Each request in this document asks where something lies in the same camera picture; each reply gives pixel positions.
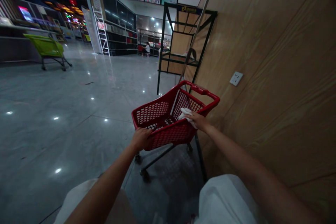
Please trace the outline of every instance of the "child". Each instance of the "child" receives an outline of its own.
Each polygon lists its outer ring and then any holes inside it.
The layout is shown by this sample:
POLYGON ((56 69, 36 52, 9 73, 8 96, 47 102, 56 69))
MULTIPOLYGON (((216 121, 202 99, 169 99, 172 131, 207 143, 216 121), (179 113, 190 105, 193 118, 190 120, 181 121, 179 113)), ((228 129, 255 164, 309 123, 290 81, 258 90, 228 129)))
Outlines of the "child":
POLYGON ((148 42, 146 42, 146 46, 144 47, 143 46, 143 48, 145 49, 145 53, 146 53, 146 55, 147 55, 147 57, 149 57, 149 53, 150 53, 150 47, 149 47, 149 43, 148 42))

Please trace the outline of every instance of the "person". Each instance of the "person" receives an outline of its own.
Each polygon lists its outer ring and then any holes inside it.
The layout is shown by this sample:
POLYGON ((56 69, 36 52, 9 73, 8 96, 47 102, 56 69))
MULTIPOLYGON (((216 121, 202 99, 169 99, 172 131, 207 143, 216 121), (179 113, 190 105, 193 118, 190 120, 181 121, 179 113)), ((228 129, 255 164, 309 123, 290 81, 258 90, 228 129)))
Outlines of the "person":
MULTIPOLYGON (((202 115, 192 112, 186 116, 212 139, 238 175, 211 178, 204 185, 195 224, 322 223, 271 171, 202 115)), ((70 191, 55 223, 136 223, 120 187, 134 156, 148 144, 151 132, 138 128, 130 145, 97 181, 85 184, 82 192, 78 187, 76 192, 70 191)))
POLYGON ((142 48, 144 48, 145 49, 145 54, 147 55, 147 57, 149 57, 149 53, 150 53, 150 51, 151 51, 151 49, 150 49, 150 47, 149 47, 149 43, 148 42, 146 42, 146 46, 144 47, 142 47, 142 48))

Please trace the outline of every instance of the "wood grain wall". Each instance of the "wood grain wall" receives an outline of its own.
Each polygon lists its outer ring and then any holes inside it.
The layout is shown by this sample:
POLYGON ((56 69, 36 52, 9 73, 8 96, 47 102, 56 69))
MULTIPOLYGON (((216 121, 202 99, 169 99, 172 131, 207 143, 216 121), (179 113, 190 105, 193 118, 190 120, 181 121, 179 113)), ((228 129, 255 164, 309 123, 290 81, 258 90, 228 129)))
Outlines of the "wood grain wall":
MULTIPOLYGON (((210 0, 208 9, 218 17, 196 84, 221 98, 208 119, 335 222, 336 0, 210 0)), ((233 173, 198 135, 208 177, 233 173)))

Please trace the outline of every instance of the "shopping cart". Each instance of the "shopping cart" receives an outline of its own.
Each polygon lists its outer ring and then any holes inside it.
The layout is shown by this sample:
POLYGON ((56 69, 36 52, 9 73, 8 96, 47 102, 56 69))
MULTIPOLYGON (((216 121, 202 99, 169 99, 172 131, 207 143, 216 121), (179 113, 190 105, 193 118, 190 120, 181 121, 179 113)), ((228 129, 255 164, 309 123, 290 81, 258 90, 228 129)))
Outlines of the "shopping cart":
MULTIPOLYGON (((173 144, 160 156, 141 169, 140 175, 143 177, 145 182, 150 181, 147 168, 166 155, 177 145, 185 143, 187 144, 187 151, 189 153, 193 151, 190 142, 196 134, 197 129, 195 129, 191 123, 187 121, 187 119, 179 120, 179 116, 181 114, 180 108, 188 108, 203 116, 207 116, 207 114, 218 105, 219 101, 220 99, 218 96, 185 80, 174 86, 165 95, 132 111, 135 129, 141 127, 153 130, 148 138, 149 144, 145 148, 146 151, 153 150, 170 143, 173 144), (191 90, 201 95, 209 96, 214 101, 209 105, 205 105, 203 102, 182 89, 183 85, 189 85, 191 90)), ((139 153, 135 157, 135 162, 137 164, 141 163, 139 153)))

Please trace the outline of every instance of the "electrical outlet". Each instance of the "electrical outlet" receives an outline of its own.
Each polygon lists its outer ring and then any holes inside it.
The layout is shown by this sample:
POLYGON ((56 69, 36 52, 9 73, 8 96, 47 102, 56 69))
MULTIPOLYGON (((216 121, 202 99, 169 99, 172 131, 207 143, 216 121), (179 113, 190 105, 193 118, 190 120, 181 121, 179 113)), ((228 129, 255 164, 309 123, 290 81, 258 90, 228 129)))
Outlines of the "electrical outlet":
POLYGON ((243 77, 242 73, 235 72, 230 80, 230 83, 234 86, 237 86, 242 77, 243 77))

